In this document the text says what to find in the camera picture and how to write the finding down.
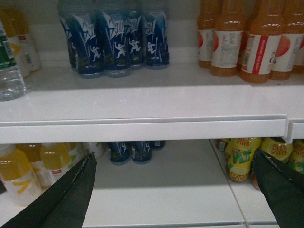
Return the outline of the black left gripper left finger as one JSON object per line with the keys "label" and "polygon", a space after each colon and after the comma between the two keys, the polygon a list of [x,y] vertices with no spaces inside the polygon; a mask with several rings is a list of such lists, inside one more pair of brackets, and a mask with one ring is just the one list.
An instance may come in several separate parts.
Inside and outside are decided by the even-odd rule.
{"label": "black left gripper left finger", "polygon": [[90,153],[3,228],[81,228],[91,199],[97,161]]}

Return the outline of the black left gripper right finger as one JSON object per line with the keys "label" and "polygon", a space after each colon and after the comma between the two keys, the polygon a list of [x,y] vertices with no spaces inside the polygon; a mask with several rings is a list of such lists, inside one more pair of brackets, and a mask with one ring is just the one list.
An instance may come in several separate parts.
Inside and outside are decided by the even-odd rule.
{"label": "black left gripper right finger", "polygon": [[261,149],[253,157],[253,172],[279,227],[304,226],[304,175]]}

